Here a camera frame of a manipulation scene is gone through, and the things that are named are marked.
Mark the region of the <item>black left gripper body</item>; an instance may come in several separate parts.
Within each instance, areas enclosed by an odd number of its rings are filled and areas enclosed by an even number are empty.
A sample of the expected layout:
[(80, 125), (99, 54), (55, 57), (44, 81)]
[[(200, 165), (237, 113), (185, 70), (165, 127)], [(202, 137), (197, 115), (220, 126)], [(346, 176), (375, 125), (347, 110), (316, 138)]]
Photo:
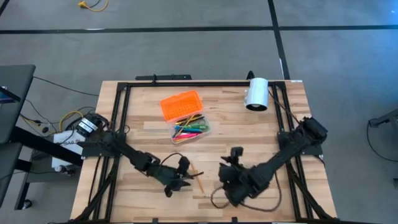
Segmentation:
[(178, 167), (170, 167), (161, 164), (157, 173), (157, 180), (161, 182), (165, 188), (164, 193), (166, 197), (171, 197), (174, 192), (180, 191), (181, 188), (176, 188), (176, 181), (185, 181), (185, 173), (188, 172), (190, 161), (187, 157), (182, 156), (178, 162)]

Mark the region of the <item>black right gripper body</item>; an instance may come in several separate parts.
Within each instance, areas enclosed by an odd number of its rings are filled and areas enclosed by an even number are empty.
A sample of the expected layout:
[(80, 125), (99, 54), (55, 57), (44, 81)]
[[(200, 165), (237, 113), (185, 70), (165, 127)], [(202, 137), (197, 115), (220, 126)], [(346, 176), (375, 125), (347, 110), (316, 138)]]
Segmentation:
[(219, 168), (222, 189), (232, 206), (238, 206), (247, 197), (256, 198), (264, 191), (264, 181), (255, 173), (256, 166), (248, 169), (239, 163), (242, 154), (242, 147), (232, 147), (229, 156), (233, 158), (233, 163), (220, 163)]

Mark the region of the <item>pink highlighter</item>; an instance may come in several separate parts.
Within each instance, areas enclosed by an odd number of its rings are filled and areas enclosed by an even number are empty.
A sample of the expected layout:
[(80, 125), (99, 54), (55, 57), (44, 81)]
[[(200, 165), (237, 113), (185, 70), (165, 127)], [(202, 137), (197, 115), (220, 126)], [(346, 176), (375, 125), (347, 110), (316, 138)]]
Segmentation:
[(174, 137), (175, 140), (178, 139), (189, 139), (189, 138), (194, 138), (196, 136), (200, 135), (200, 133), (182, 133), (179, 136)]

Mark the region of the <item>blue pen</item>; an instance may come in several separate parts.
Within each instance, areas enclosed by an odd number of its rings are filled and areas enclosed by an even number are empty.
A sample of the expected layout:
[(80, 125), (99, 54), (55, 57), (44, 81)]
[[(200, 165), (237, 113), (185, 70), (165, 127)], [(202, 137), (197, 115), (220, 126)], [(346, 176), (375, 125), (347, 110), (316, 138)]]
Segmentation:
[(179, 132), (180, 130), (182, 130), (183, 133), (202, 133), (203, 131), (201, 129), (198, 128), (184, 128), (181, 126), (175, 126), (174, 127), (176, 132)]

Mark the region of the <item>black pen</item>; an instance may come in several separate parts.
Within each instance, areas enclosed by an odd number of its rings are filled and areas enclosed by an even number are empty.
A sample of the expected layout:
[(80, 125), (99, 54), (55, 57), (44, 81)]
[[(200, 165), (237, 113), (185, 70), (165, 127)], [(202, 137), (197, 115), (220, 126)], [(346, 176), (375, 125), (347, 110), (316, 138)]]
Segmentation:
[(189, 118), (185, 118), (185, 119), (178, 120), (177, 123), (184, 123), (184, 122), (186, 122), (187, 120), (189, 120), (189, 121), (195, 121), (195, 120), (198, 120), (198, 119), (200, 119), (200, 118), (202, 118), (202, 117), (203, 117), (202, 114), (195, 114), (195, 115), (193, 115), (193, 116), (190, 116)]

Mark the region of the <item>yellow highlighter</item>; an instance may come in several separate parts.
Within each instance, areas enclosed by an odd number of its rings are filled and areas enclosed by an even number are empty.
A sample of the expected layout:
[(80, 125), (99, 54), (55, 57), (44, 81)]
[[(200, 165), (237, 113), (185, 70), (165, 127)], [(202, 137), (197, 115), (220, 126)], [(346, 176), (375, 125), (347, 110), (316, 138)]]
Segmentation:
[(193, 123), (193, 122), (197, 122), (197, 121), (199, 121), (199, 120), (201, 120), (203, 118), (205, 118), (205, 117), (204, 116), (194, 117), (191, 120), (189, 120), (189, 118), (188, 118), (188, 119), (184, 119), (182, 121), (176, 122), (175, 124), (176, 125), (190, 124), (190, 123)]

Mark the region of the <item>clear box with orange lid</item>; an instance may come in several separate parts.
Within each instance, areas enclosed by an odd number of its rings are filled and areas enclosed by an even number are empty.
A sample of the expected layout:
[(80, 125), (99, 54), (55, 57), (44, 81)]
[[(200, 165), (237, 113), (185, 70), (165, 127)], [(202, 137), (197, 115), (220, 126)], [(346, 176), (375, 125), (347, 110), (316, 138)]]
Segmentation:
[[(165, 98), (160, 101), (160, 107), (161, 107), (165, 122), (167, 123), (172, 143), (173, 143), (173, 139), (174, 139), (173, 136), (176, 133), (176, 130), (174, 127), (180, 126), (180, 125), (175, 124), (178, 120), (189, 118), (190, 116), (192, 116), (194, 114), (202, 114), (205, 117), (203, 119), (208, 121), (208, 119), (203, 111), (203, 103), (201, 102), (201, 99), (195, 90), (186, 91), (186, 92), (179, 93), (177, 95), (172, 95), (168, 98)], [(190, 123), (188, 125), (193, 125), (193, 124), (198, 125), (199, 121)], [(200, 133), (200, 135), (198, 135), (196, 137), (198, 137), (198, 138), (203, 137), (203, 136), (207, 135), (210, 131), (211, 131), (211, 128), (208, 132), (205, 132), (205, 133), (202, 132), (202, 133)]]

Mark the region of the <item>white labelled box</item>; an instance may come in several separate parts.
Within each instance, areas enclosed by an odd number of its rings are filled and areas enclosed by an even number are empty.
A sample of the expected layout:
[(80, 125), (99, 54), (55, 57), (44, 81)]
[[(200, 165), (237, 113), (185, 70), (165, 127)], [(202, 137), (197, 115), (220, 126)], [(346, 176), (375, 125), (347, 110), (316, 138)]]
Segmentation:
[(53, 136), (55, 149), (50, 153), (52, 156), (51, 167), (60, 171), (61, 167), (81, 166), (83, 148), (78, 145), (84, 142), (86, 137), (77, 131), (64, 131)]

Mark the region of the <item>black bar device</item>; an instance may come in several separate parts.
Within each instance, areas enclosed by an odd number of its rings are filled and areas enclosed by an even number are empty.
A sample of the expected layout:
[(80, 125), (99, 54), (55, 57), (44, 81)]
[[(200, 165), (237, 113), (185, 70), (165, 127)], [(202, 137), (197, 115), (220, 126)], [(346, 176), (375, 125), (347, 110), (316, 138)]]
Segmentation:
[(191, 80), (191, 75), (148, 75), (148, 76), (136, 76), (135, 80), (143, 81), (143, 80)]

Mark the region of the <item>grey stand leg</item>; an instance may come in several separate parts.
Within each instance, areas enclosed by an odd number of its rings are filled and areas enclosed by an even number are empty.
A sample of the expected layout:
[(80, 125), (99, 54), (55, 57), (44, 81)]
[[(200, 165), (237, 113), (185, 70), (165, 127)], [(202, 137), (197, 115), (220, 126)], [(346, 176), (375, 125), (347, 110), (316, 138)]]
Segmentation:
[(378, 118), (369, 120), (369, 125), (372, 128), (377, 128), (379, 125), (383, 123), (390, 123), (394, 129), (398, 130), (398, 109), (393, 110)]

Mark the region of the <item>tablet with blue screen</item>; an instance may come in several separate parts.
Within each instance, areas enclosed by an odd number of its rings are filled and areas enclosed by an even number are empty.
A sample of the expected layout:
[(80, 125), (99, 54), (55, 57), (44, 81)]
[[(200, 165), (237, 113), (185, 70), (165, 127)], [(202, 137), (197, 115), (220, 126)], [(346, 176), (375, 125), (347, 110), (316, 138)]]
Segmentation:
[(0, 104), (20, 102), (21, 98), (7, 90), (6, 86), (0, 86)]

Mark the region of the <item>dark grey desk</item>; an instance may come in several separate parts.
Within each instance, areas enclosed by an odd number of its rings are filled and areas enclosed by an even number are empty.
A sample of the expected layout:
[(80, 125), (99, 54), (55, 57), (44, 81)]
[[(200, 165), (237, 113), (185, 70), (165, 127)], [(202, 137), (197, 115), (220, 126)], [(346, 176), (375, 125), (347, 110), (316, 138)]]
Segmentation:
[(0, 207), (15, 170), (25, 172), (15, 209), (30, 207), (26, 199), (33, 163), (19, 159), (22, 147), (28, 147), (51, 156), (55, 144), (16, 126), (21, 109), (31, 86), (35, 65), (0, 65), (0, 86), (21, 98), (20, 102), (0, 104)]

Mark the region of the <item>black aluminium table frame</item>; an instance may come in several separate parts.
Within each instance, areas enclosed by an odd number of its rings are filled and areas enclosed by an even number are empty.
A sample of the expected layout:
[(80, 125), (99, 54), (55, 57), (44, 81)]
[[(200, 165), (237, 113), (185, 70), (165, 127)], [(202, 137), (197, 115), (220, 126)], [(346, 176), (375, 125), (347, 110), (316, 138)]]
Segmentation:
[[(197, 180), (191, 186), (166, 197), (158, 181), (139, 173), (126, 158), (119, 162), (112, 209), (103, 198), (99, 219), (111, 223), (152, 222), (212, 224), (231, 222), (290, 222), (295, 219), (289, 179), (285, 167), (279, 169), (277, 179), (256, 199), (248, 199), (245, 207), (223, 208), (226, 199), (219, 189), (218, 166), (234, 146), (244, 148), (241, 162), (251, 166), (268, 160), (278, 149), (277, 133), (289, 130), (295, 121), (269, 102), (266, 111), (245, 108), (244, 92), (247, 80), (230, 82), (180, 81), (176, 86), (168, 82), (135, 81), (130, 92), (119, 88), (116, 81), (102, 84), (97, 112), (105, 118), (116, 113), (127, 125), (127, 142), (137, 150), (150, 152), (169, 166), (176, 166), (181, 155), (187, 156), (199, 172), (206, 197)], [(172, 95), (195, 90), (202, 103), (211, 131), (190, 142), (173, 144), (162, 116), (160, 101)]]

